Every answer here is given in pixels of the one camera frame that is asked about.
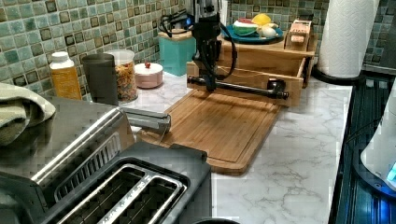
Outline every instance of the blue light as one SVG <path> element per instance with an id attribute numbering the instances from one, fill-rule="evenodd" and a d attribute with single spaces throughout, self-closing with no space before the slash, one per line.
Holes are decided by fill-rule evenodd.
<path id="1" fill-rule="evenodd" d="M 387 176 L 388 181 L 393 181 L 393 179 L 396 177 L 396 170 L 391 169 L 389 171 L 389 174 Z"/>

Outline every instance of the cereal jar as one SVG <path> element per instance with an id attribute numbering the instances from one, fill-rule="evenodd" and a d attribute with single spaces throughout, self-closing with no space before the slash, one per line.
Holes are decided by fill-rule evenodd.
<path id="1" fill-rule="evenodd" d="M 137 98 L 137 87 L 134 77 L 134 52 L 128 49 L 114 49 L 105 53 L 114 56 L 119 101 L 131 102 Z"/>

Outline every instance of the yellow bottle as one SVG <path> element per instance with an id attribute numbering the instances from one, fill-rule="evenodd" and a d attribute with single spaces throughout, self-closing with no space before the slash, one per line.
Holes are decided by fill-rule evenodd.
<path id="1" fill-rule="evenodd" d="M 57 96 L 75 100 L 82 99 L 77 70 L 67 52 L 53 53 L 49 68 Z"/>

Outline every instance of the white countertop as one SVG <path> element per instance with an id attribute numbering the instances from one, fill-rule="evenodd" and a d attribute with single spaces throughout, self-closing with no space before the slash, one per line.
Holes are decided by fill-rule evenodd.
<path id="1" fill-rule="evenodd" d="M 164 74 L 124 106 L 163 112 L 190 90 Z M 213 217 L 241 224 L 328 223 L 351 87 L 310 79 L 298 107 L 285 107 L 244 175 L 212 175 Z"/>

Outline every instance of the teal container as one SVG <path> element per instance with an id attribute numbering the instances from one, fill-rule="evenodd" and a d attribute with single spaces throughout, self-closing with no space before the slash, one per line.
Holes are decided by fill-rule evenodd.
<path id="1" fill-rule="evenodd" d="M 187 62 L 192 61 L 195 54 L 195 38 L 191 35 L 169 38 L 166 34 L 159 34 L 160 64 L 163 71 L 175 76 L 183 76 L 187 72 Z"/>

